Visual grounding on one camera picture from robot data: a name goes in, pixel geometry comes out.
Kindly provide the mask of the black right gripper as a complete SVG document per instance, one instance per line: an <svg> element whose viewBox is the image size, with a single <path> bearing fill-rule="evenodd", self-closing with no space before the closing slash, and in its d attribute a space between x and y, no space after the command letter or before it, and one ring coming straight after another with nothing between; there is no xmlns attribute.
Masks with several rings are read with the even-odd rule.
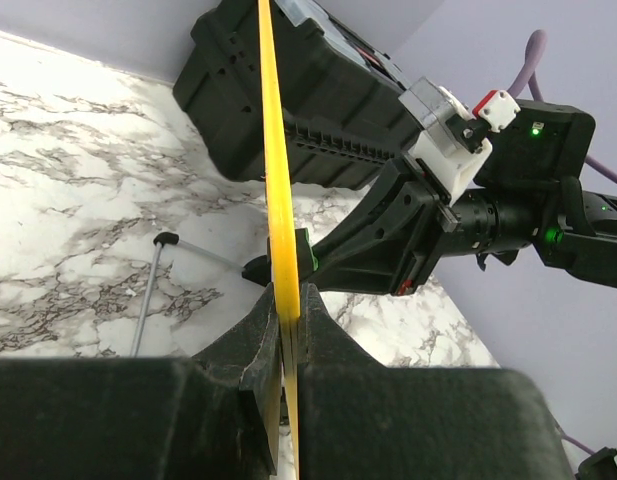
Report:
<svg viewBox="0 0 617 480"><path fill-rule="evenodd" d="M310 282L321 291L414 294L442 257L440 241L459 225L450 200L422 158L386 164L360 203L314 245Z"/></svg>

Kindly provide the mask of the green whiteboard eraser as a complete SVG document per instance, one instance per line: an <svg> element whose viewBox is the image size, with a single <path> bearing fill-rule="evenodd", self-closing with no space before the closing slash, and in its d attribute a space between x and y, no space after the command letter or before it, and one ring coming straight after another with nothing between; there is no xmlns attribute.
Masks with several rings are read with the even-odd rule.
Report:
<svg viewBox="0 0 617 480"><path fill-rule="evenodd" d="M313 252L307 228L295 230L297 269L299 279L306 280L319 268L319 261Z"/></svg>

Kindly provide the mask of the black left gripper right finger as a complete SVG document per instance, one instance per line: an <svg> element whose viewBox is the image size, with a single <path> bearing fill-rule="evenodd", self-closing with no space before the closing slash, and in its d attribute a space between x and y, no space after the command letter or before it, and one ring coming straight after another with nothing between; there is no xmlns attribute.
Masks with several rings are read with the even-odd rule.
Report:
<svg viewBox="0 0 617 480"><path fill-rule="evenodd" d="M301 290L303 479L568 479L536 385L501 368L387 367Z"/></svg>

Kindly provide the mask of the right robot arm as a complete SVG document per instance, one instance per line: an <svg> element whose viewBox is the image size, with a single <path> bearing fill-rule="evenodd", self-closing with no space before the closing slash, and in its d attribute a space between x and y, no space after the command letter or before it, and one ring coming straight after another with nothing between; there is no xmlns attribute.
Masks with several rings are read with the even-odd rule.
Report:
<svg viewBox="0 0 617 480"><path fill-rule="evenodd" d="M420 159L388 162L354 210L313 247L300 277L323 291L409 295L445 257L542 263L617 288L617 197L579 176L595 130L577 108L525 100L470 189L451 200Z"/></svg>

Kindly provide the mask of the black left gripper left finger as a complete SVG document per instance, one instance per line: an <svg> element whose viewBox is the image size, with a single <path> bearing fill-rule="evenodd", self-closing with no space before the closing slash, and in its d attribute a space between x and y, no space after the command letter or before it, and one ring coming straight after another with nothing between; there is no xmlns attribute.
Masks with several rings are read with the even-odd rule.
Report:
<svg viewBox="0 0 617 480"><path fill-rule="evenodd" d="M266 479L277 471L274 295L190 357L0 359L0 479Z"/></svg>

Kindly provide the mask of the yellow framed whiteboard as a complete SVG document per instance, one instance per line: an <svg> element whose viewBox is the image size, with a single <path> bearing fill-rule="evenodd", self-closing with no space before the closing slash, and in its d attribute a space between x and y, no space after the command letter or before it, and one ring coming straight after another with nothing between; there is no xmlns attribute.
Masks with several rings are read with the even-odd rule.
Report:
<svg viewBox="0 0 617 480"><path fill-rule="evenodd" d="M271 3L259 1L258 26L267 218L275 306L280 323L285 391L295 475L300 475L298 324L300 288L294 211L284 133Z"/></svg>

